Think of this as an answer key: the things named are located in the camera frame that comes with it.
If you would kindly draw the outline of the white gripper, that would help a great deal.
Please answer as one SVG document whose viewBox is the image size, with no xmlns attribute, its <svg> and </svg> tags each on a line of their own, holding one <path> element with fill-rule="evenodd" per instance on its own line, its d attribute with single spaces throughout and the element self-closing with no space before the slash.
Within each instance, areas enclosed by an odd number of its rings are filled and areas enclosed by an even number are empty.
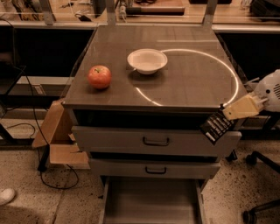
<svg viewBox="0 0 280 224">
<path fill-rule="evenodd" d="M 244 95 L 223 110 L 228 120 L 257 116 L 262 110 L 280 112 L 280 69 L 266 75 L 255 87 L 255 93 Z"/>
</svg>

